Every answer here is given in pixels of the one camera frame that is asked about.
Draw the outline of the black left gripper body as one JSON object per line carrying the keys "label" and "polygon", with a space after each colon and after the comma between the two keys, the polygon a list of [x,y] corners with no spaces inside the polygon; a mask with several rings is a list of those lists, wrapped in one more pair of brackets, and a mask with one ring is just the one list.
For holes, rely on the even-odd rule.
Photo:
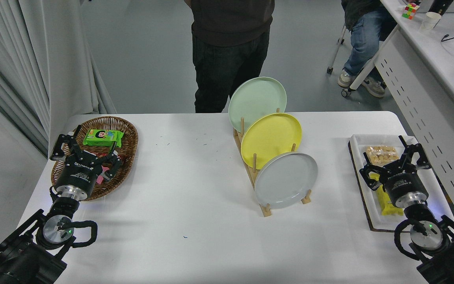
{"label": "black left gripper body", "polygon": [[76,154],[68,156],[55,183],[55,189],[59,191],[60,187],[73,186],[85,192],[92,192],[98,176],[102,173],[102,165],[95,161],[96,156],[90,153],[84,153],[81,158]]}

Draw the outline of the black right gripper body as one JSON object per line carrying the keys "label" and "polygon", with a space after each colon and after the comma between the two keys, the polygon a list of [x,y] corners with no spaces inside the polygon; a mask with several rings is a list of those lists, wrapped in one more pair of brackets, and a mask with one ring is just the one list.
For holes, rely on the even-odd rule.
{"label": "black right gripper body", "polygon": [[427,190],[416,170],[404,170],[399,173],[389,172],[382,175],[383,188],[391,203],[425,203]]}

